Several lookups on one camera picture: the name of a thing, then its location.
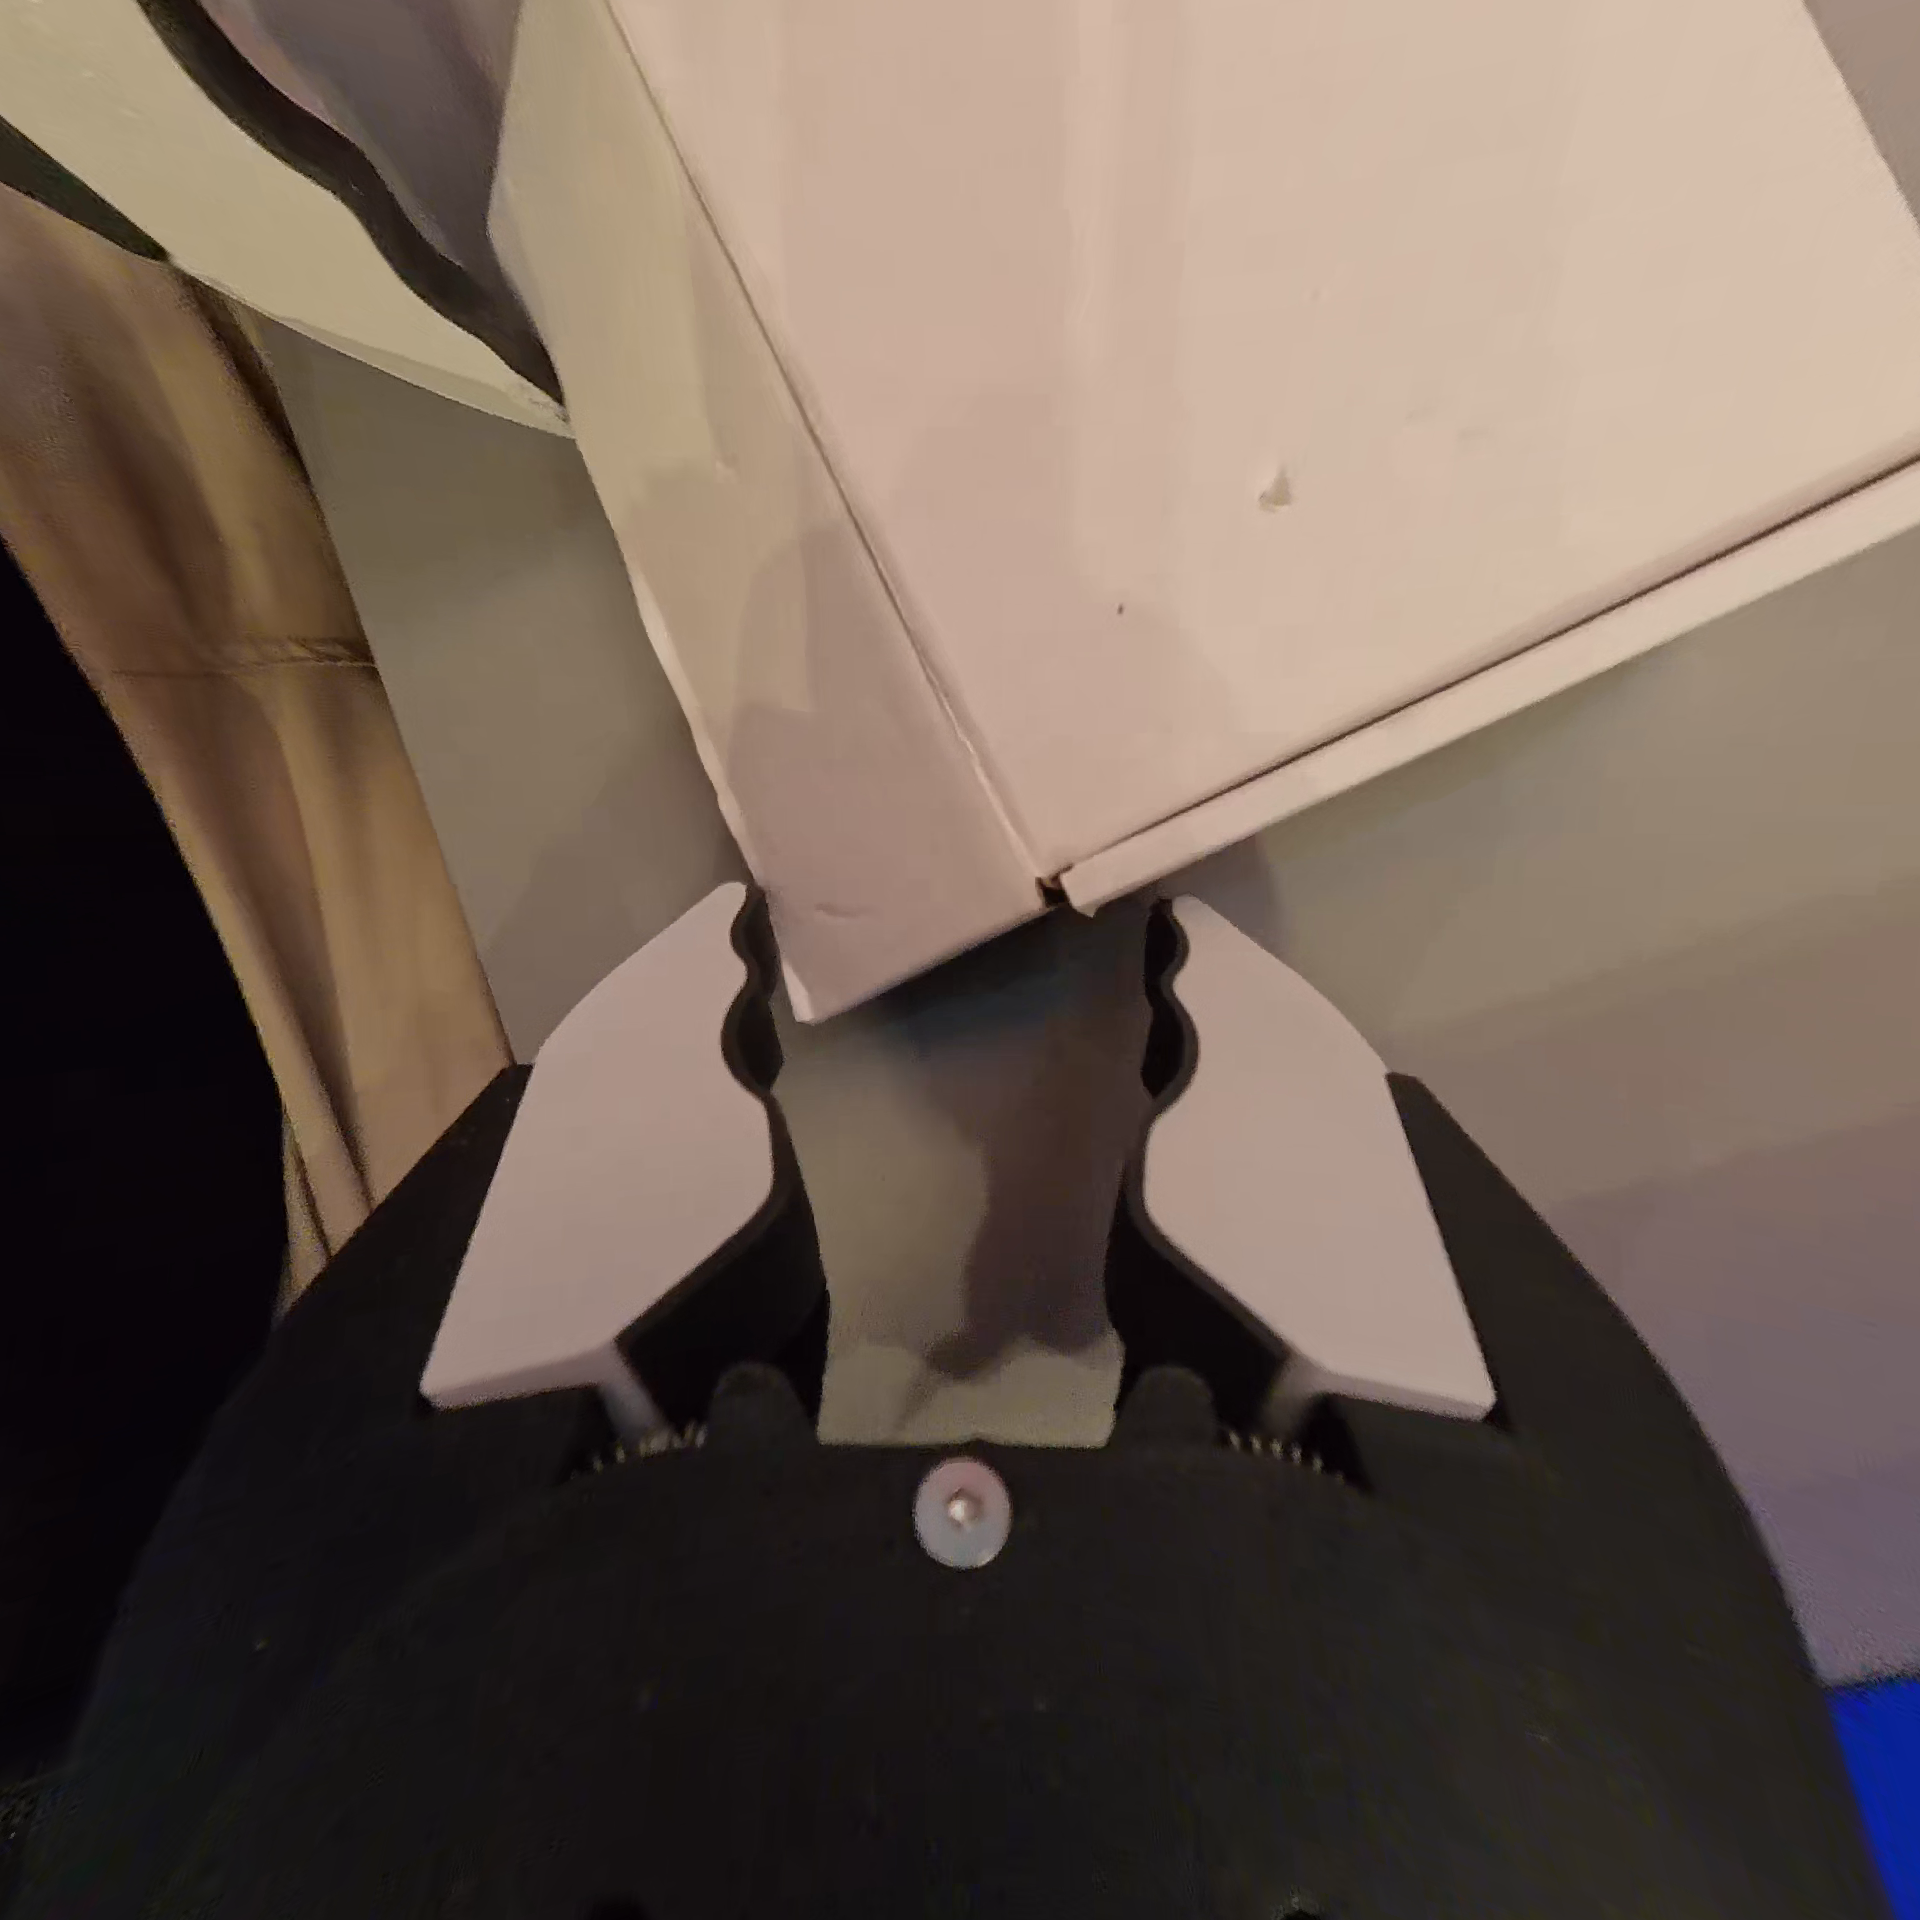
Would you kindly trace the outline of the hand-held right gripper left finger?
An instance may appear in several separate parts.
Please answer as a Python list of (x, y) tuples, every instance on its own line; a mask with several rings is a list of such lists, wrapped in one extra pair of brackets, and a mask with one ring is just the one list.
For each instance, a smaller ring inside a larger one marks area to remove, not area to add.
[(623, 1340), (776, 1185), (762, 1094), (726, 1053), (754, 904), (715, 886), (543, 1041), (423, 1367), (433, 1407), (589, 1387), (618, 1432), (669, 1429)]

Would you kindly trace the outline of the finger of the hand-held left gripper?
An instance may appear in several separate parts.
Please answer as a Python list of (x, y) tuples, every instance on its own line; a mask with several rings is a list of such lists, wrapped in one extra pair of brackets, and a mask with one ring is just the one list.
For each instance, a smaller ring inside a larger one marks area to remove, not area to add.
[(203, 5), (6, 5), (6, 181), (429, 393), (570, 438), (533, 332)]

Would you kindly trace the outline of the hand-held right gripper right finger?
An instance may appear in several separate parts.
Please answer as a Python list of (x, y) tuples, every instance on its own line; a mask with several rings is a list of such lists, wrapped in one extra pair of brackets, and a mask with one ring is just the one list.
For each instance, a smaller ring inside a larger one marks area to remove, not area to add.
[(1374, 1045), (1195, 896), (1158, 902), (1144, 989), (1122, 1389), (1183, 1367), (1274, 1440), (1328, 1399), (1485, 1421), (1498, 1384)]

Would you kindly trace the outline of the white cardboard box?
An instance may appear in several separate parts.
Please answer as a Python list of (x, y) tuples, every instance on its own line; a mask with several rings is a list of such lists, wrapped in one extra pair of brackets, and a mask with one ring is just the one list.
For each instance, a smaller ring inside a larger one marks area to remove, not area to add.
[(490, 228), (809, 1021), (1917, 523), (1803, 5), (525, 5)]

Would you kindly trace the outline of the beige fabric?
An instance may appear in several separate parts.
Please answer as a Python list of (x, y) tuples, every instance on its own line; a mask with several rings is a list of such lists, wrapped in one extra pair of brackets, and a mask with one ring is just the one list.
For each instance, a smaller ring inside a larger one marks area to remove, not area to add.
[(265, 1049), (288, 1304), (505, 1070), (507, 1033), (250, 327), (7, 187), (3, 348), (6, 543)]

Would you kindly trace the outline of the blue plastic bin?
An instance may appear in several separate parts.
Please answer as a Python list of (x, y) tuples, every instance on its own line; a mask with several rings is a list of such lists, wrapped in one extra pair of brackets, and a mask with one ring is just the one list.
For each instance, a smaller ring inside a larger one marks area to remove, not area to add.
[(1898, 1917), (1919, 1917), (1919, 1676), (1830, 1693), (1832, 1718)]

